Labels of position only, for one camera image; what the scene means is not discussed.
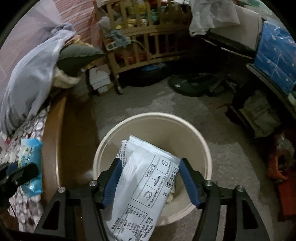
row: blue gripper pad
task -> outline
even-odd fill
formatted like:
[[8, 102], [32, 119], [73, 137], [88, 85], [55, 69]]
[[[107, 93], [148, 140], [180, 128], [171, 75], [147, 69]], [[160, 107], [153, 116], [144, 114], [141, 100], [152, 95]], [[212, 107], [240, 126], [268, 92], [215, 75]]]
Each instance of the blue gripper pad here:
[[6, 170], [6, 175], [9, 176], [12, 173], [16, 172], [18, 170], [17, 166], [18, 166], [18, 162], [14, 162], [10, 164]]
[[119, 178], [121, 176], [122, 173], [122, 162], [121, 160], [118, 158], [118, 162], [105, 186], [104, 189], [104, 199], [102, 201], [102, 204], [104, 206], [104, 208], [113, 203], [113, 199], [115, 196], [115, 191], [116, 191], [116, 187], [119, 181]]
[[191, 203], [195, 205], [196, 208], [198, 208], [200, 205], [200, 201], [198, 199], [198, 189], [182, 159], [180, 161], [179, 172], [185, 184], [185, 188], [187, 190]]

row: metal screw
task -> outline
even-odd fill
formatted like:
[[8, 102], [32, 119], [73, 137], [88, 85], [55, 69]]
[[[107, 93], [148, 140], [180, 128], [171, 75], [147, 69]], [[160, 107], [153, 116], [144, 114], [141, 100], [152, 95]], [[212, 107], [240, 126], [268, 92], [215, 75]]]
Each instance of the metal screw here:
[[206, 186], [211, 187], [213, 185], [213, 182], [211, 180], [206, 180], [205, 184], [206, 184]]
[[96, 186], [97, 184], [98, 184], [98, 182], [97, 182], [96, 180], [92, 180], [92, 181], [89, 182], [89, 185], [90, 185], [91, 187], [94, 187], [94, 186]]
[[236, 186], [237, 190], [239, 192], [243, 192], [244, 191], [244, 187], [243, 186]]
[[59, 193], [63, 193], [63, 192], [65, 192], [66, 191], [66, 188], [65, 187], [60, 187], [59, 189], [58, 189], [58, 192]]

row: pillow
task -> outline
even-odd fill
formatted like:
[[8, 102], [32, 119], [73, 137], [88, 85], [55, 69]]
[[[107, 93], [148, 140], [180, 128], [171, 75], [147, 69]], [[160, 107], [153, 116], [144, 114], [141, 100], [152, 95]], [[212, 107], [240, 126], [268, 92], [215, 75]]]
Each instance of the pillow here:
[[60, 70], [58, 67], [55, 67], [54, 78], [52, 86], [62, 89], [68, 89], [80, 81], [80, 77], [71, 77], [65, 74], [64, 71]]
[[77, 77], [82, 68], [104, 55], [99, 48], [70, 44], [60, 51], [57, 67], [68, 76]]

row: power strip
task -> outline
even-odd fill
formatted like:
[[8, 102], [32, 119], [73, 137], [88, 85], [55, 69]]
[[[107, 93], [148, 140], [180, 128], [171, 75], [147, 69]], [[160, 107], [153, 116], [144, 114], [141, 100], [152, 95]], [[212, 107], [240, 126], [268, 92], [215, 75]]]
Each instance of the power strip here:
[[[128, 42], [128, 45], [131, 44], [131, 38], [130, 37], [126, 37], [126, 40]], [[107, 51], [112, 51], [112, 50], [115, 50], [115, 49], [117, 49], [119, 47], [121, 47], [121, 46], [117, 46], [117, 44], [115, 42], [112, 42], [110, 44], [107, 44], [106, 49], [107, 49]]]

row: gray blanket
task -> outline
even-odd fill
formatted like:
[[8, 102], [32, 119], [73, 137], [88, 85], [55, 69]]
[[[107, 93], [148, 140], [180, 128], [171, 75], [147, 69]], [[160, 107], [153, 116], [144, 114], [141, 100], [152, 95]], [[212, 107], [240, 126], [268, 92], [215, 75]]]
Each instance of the gray blanket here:
[[6, 134], [37, 114], [50, 92], [59, 52], [76, 34], [70, 24], [61, 24], [51, 33], [51, 38], [26, 54], [12, 71], [0, 100], [0, 130]]

